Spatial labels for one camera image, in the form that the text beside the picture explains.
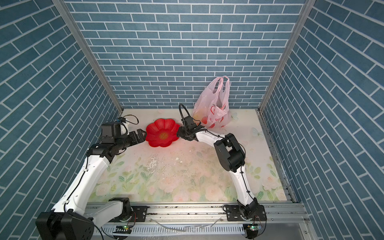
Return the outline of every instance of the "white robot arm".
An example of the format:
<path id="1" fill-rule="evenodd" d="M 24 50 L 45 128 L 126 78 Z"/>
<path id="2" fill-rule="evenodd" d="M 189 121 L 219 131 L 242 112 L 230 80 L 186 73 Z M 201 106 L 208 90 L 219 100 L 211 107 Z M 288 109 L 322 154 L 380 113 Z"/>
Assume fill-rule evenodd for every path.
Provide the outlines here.
<path id="1" fill-rule="evenodd" d="M 179 105 L 184 126 L 179 128 L 177 136 L 189 141 L 205 142 L 215 148 L 221 166 L 229 171 L 235 185 L 241 216 L 245 220 L 252 219 L 260 205 L 250 191 L 245 176 L 245 152 L 241 145 L 231 133 L 221 136 L 195 124 L 189 113 L 184 118 L 181 106 L 186 108 Z M 84 164 L 68 190 L 50 212 L 42 212 L 36 219 L 42 240 L 90 239 L 94 227 L 100 231 L 99 227 L 115 217 L 133 217 L 128 198 L 114 198 L 107 204 L 102 203 L 92 208 L 86 206 L 98 179 L 115 155 L 129 146 L 144 142 L 146 132 L 138 129 L 137 133 L 133 131 L 128 134 L 125 118 L 103 123 L 101 128 L 100 142 L 87 151 Z"/>
<path id="2" fill-rule="evenodd" d="M 206 144 L 215 147 L 217 141 L 225 139 L 225 136 L 221 136 L 214 132 L 197 132 L 196 138 L 199 142 L 205 142 Z M 235 185 L 238 201 L 243 205 L 248 205 L 253 202 L 255 196 L 250 191 L 248 180 L 245 176 L 244 166 L 240 166 L 236 171 L 229 171 L 233 184 Z"/>

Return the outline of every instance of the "floral tablecloth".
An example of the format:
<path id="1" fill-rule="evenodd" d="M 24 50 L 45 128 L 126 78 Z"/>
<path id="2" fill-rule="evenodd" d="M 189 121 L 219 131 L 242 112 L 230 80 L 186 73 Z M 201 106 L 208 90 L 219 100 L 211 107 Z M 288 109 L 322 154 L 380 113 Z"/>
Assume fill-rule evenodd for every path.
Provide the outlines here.
<path id="1" fill-rule="evenodd" d="M 173 118 L 181 124 L 176 109 L 130 109 L 125 114 L 140 120 L 138 125 L 130 124 L 129 131 L 145 130 L 158 118 Z M 258 200 L 286 201 L 256 112 L 235 109 L 230 114 L 231 122 L 213 131 L 231 132 L 244 145 L 245 172 L 252 192 Z M 178 139 L 165 148 L 153 148 L 144 142 L 116 156 L 98 180 L 89 202 L 113 197 L 129 197 L 132 202 L 221 202 L 236 201 L 237 194 L 213 147 Z"/>

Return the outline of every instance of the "pink plastic bag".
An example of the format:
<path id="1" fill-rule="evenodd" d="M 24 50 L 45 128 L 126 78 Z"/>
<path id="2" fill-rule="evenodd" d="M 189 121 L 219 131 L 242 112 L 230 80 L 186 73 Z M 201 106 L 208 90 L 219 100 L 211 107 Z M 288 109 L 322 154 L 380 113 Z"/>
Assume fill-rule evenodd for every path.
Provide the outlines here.
<path id="1" fill-rule="evenodd" d="M 227 78 L 223 90 L 224 78 Z M 205 127 L 224 127 L 231 120 L 228 112 L 229 78 L 227 76 L 215 78 L 200 94 L 193 108 L 193 118 L 200 120 Z"/>

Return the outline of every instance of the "brick wallpaper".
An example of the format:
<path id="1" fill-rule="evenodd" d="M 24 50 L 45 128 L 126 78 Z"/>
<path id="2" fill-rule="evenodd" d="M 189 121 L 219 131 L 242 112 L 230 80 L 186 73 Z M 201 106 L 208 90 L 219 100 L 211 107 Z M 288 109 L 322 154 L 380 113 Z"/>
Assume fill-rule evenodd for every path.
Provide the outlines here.
<path id="1" fill-rule="evenodd" d="M 50 0 L 0 1 L 0 239 L 37 239 L 115 109 Z"/>
<path id="2" fill-rule="evenodd" d="M 265 117 L 320 239 L 384 239 L 384 1 L 317 0 Z"/>
<path id="3" fill-rule="evenodd" d="M 215 76 L 257 108 L 305 0 L 66 1 L 124 108 L 193 106 Z"/>

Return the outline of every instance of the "red flower-shaped plate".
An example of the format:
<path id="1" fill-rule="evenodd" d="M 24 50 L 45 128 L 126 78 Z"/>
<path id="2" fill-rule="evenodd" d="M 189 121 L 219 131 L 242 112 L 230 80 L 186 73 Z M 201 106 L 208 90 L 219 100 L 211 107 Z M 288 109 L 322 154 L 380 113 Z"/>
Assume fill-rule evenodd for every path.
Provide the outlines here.
<path id="1" fill-rule="evenodd" d="M 160 118 L 147 126 L 147 137 L 151 147 L 168 147 L 172 142 L 179 139 L 176 134 L 180 125 L 173 119 Z"/>

